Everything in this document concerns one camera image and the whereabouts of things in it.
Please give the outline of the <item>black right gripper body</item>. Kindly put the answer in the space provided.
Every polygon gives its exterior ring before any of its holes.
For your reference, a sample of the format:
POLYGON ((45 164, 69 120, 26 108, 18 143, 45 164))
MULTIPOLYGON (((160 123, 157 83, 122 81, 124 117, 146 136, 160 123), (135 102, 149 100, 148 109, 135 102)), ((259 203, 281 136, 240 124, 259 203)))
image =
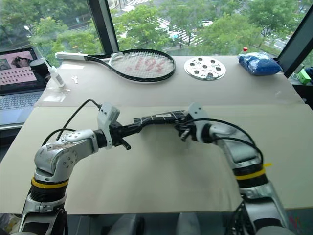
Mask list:
POLYGON ((197 141, 197 128, 193 120, 183 121, 175 125, 181 141, 186 141, 189 137, 192 141, 197 141))

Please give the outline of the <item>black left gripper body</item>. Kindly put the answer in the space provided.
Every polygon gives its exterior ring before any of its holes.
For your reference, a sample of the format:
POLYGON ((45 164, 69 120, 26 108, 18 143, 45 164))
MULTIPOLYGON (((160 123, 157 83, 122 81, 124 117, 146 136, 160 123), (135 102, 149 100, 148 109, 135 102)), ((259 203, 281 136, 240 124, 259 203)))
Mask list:
POLYGON ((123 125, 119 122, 115 121, 110 124, 110 135, 112 139, 112 145, 114 147, 118 147, 121 144, 121 139, 124 138, 123 136, 123 125))

